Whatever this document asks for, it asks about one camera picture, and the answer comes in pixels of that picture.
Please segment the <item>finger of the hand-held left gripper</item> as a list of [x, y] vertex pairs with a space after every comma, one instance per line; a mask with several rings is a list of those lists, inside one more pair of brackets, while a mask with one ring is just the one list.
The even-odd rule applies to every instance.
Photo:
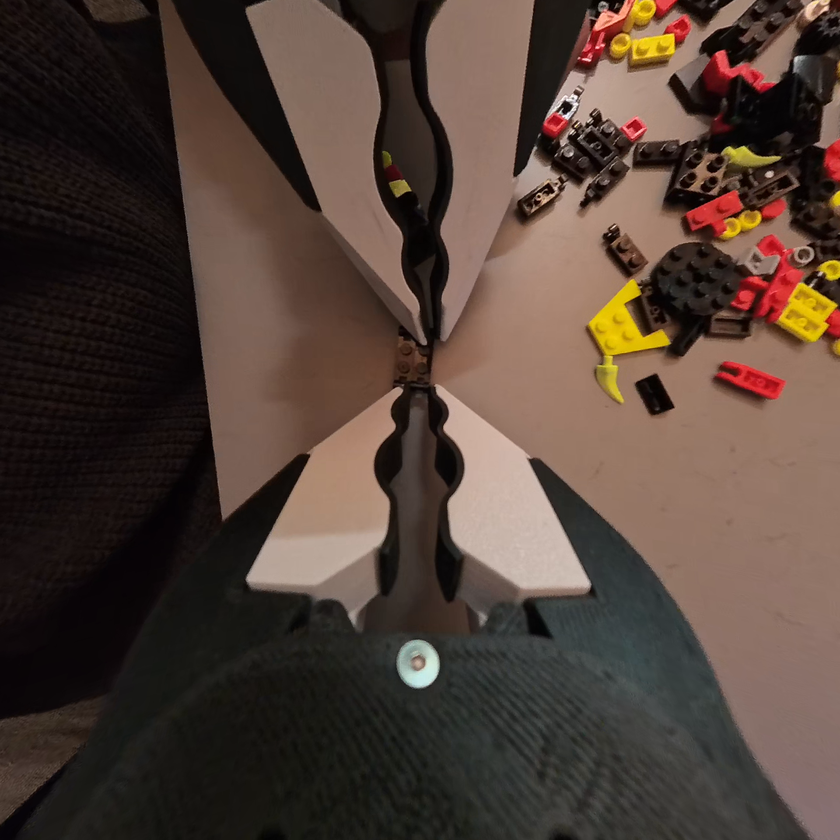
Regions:
[[259, 2], [247, 17], [324, 223], [399, 323], [427, 343], [413, 229], [383, 165], [387, 90], [369, 40], [323, 2]]
[[533, 1], [420, 2], [411, 70], [432, 133], [427, 219], [436, 247], [434, 336], [455, 330], [508, 209], [515, 182]]

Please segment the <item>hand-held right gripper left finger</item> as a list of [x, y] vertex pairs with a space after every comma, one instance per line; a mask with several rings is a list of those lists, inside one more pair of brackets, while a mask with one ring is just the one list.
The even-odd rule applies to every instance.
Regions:
[[337, 602], [356, 627], [390, 593], [400, 564], [392, 485], [411, 402], [397, 386], [309, 451], [246, 576], [251, 590]]

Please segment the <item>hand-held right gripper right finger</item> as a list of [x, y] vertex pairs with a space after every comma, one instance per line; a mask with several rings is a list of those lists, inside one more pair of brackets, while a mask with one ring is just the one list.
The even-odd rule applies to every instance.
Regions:
[[528, 453], [441, 386], [429, 391], [428, 422], [445, 486], [434, 555], [445, 600], [482, 627], [499, 605], [590, 594]]

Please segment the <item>black red yellow lego assembly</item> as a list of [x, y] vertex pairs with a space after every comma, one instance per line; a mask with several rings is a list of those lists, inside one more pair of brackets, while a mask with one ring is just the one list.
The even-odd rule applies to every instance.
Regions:
[[430, 259], [435, 260], [438, 253], [433, 228], [424, 205], [387, 150], [381, 152], [381, 164], [392, 195], [389, 207], [400, 235], [397, 260], [406, 283], [420, 288], [424, 275], [418, 270]]

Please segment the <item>lime green lego claw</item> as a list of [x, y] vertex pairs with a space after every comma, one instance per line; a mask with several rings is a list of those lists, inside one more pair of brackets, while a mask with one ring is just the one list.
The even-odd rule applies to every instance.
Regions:
[[625, 403], [618, 383], [618, 366], [612, 355], [604, 354], [602, 361], [595, 367], [595, 380], [602, 391], [615, 403]]

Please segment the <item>black lego slope tile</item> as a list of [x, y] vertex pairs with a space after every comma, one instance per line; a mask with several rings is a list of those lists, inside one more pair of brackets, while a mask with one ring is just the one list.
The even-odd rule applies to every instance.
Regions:
[[674, 402], [658, 374], [651, 374], [636, 381], [634, 388], [651, 417], [674, 410]]

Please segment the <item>yellow lego wedge plate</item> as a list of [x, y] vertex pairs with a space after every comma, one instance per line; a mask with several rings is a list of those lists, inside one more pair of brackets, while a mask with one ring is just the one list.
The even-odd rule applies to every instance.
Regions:
[[642, 334], [628, 308], [631, 301], [641, 297], [635, 279], [630, 279], [615, 296], [596, 313], [587, 330], [604, 356], [617, 356], [667, 348], [670, 339], [658, 329]]

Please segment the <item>black round lego plate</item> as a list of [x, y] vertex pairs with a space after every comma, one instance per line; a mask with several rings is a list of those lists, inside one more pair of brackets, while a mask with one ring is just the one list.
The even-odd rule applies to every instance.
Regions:
[[707, 319], [729, 307], [742, 275], [730, 255], [709, 243], [670, 249], [650, 274], [668, 313], [678, 319]]

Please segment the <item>red lego clip plate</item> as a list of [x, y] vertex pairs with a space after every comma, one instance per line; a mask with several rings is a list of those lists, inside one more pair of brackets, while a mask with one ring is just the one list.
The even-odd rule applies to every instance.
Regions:
[[765, 401], [779, 399], [786, 386], [784, 379], [730, 360], [719, 364], [714, 379]]

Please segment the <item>pile of loose lego pieces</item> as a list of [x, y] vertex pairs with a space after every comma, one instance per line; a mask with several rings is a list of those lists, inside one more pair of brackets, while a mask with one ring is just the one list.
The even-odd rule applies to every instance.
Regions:
[[579, 112], [584, 86], [552, 105], [536, 142], [555, 171], [518, 201], [522, 220], [547, 209], [568, 184], [582, 212], [602, 203], [630, 171], [659, 172], [663, 210], [689, 236], [730, 255], [742, 280], [729, 307], [710, 318], [676, 318], [650, 274], [628, 304], [642, 334], [664, 330], [665, 350], [685, 356], [702, 338], [748, 338], [755, 322], [804, 343], [828, 336], [838, 354], [838, 140], [821, 144], [838, 96], [838, 2], [751, 2], [710, 32], [667, 81], [699, 133], [647, 135], [595, 108]]

